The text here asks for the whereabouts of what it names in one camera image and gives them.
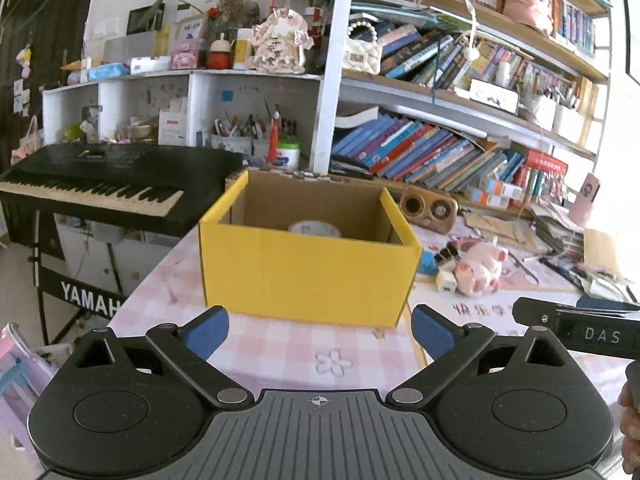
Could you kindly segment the person right hand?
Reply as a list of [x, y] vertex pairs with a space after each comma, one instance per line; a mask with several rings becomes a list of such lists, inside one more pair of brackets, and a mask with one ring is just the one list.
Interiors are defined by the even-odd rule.
[[620, 418], [620, 432], [623, 434], [623, 470], [634, 474], [640, 465], [640, 416], [634, 407], [634, 398], [627, 384], [623, 386], [618, 403], [624, 409]]

